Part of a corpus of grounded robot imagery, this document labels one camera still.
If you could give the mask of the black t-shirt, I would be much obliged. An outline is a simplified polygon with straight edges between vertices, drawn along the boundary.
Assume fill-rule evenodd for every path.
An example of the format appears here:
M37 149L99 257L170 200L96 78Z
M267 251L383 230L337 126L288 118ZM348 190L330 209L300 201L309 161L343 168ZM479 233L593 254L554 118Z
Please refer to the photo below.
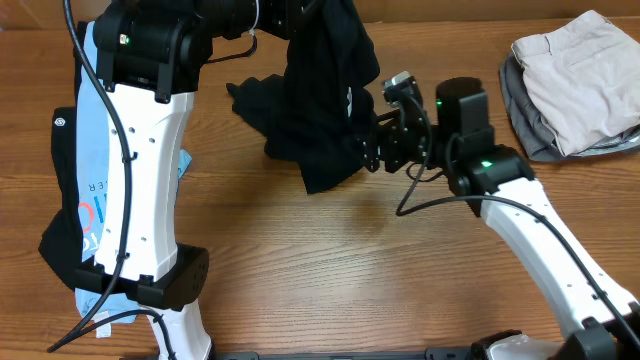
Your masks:
M265 137L265 154L296 163L307 193L316 194L362 168L357 137L376 117L366 87L379 74L354 2L328 0L290 40L283 74L226 89L233 111Z

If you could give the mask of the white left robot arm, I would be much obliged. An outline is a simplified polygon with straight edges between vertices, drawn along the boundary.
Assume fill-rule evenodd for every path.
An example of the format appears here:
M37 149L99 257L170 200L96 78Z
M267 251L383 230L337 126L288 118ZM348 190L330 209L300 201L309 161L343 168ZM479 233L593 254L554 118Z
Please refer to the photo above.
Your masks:
M317 1L114 1L96 19L85 70L109 114L104 229L76 271L81 289L122 293L146 315L163 359L211 359L198 304L208 252L175 239L181 143L213 40L260 29L293 38Z

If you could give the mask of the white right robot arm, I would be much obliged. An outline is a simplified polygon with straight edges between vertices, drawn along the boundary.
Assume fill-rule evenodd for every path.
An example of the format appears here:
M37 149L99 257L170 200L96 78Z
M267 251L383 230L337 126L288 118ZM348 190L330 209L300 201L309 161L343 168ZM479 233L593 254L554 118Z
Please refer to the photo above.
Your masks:
M638 358L638 300L585 250L528 162L496 143L481 81L440 83L436 124L408 72L386 80L383 96L392 110L373 121L362 141L366 168L394 173L414 162L421 171L438 170L452 193L447 202L466 203L505 241L543 293L563 336L554 343L506 330L466 348L429 350L426 358Z

